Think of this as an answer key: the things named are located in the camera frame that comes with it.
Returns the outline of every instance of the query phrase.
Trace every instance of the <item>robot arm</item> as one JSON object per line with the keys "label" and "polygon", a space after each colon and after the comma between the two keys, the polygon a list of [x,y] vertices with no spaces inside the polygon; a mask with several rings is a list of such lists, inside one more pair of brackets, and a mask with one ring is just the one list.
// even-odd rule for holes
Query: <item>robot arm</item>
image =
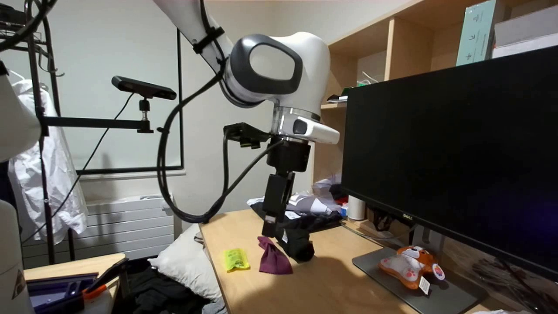
{"label": "robot arm", "polygon": [[289,36],[249,34],[224,54],[223,29],[209,22],[202,0],[153,1],[214,73],[223,69],[221,88],[230,102],[251,108],[265,99],[273,101],[271,134],[315,143],[338,141],[334,129],[319,123],[329,68],[329,50],[319,36],[303,31]]}

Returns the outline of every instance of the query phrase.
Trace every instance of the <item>black monitor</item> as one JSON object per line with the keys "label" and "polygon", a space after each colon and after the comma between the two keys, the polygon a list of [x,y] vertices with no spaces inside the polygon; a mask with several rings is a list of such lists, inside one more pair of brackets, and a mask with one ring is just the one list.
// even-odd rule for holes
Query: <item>black monitor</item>
{"label": "black monitor", "polygon": [[558,47],[348,92],[341,186],[558,279]]}

